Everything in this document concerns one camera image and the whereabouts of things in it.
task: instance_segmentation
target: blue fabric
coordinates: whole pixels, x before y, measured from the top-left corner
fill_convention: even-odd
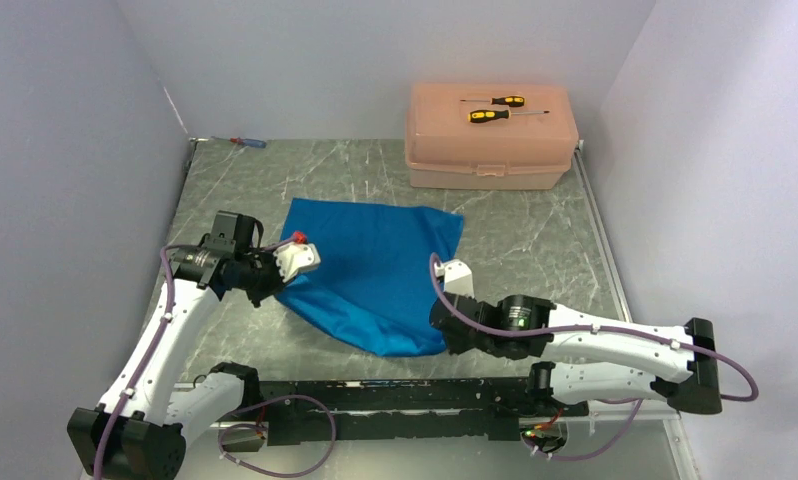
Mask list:
[[[322,202],[295,198],[281,238],[296,230],[322,263],[276,298],[323,332],[381,356],[442,352],[428,323],[436,298],[431,252],[451,259],[464,218],[428,207]]]

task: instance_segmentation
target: white wall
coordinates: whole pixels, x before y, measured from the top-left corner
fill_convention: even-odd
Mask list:
[[[112,1],[0,1],[0,479],[78,478],[66,422],[136,341],[187,150]]]
[[[555,83],[585,128],[654,0],[118,0],[190,133],[402,138],[420,81]]]
[[[703,477],[798,479],[798,1],[659,1],[600,122],[589,172],[636,321],[712,319],[761,386],[686,418]]]

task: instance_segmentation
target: marble tabletop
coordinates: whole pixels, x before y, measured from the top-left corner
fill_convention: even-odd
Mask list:
[[[548,191],[417,189],[404,158],[401,140],[275,140],[265,149],[200,142],[169,241],[197,242],[218,210],[258,218],[264,241],[274,241],[294,197],[426,205],[464,215],[457,258],[473,269],[479,299],[495,303],[523,293],[618,318],[574,169]],[[210,317],[181,380],[221,361],[254,366],[263,380],[523,376],[532,363],[479,352],[380,358],[324,334],[274,299],[255,309],[242,292],[227,294]]]

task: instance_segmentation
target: plastic storage box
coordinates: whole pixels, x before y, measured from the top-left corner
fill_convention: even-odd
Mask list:
[[[525,105],[512,115],[473,124],[473,110],[507,110],[491,99],[518,95]],[[570,169],[579,139],[564,88],[544,85],[417,84],[405,130],[411,185],[473,190],[552,188]]]

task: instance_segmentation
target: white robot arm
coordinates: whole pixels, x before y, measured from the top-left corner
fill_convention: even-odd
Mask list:
[[[87,474],[174,478],[187,447],[213,422],[261,400],[257,370],[234,363],[217,365],[189,392],[173,391],[202,326],[227,291],[244,290],[257,307],[320,264],[316,247],[303,235],[260,248],[252,246],[256,230],[260,245],[260,222],[219,212],[199,245],[172,247],[173,292],[163,285],[152,320],[98,406],[76,409],[69,421],[70,439]],[[169,293],[174,306],[164,314]],[[103,444],[100,466],[94,468]]]
[[[431,273],[443,282],[443,298],[435,301],[430,322],[443,332],[447,350],[460,354],[477,348],[510,359],[537,357],[529,379],[539,400],[573,405],[645,398],[690,413],[722,410],[716,360],[680,348],[686,344],[713,350],[708,320],[695,318],[673,327],[630,324],[526,295],[511,295],[493,306],[473,298],[472,272],[464,262],[434,262]],[[531,333],[538,329],[549,333]],[[670,342],[614,331],[623,329]]]

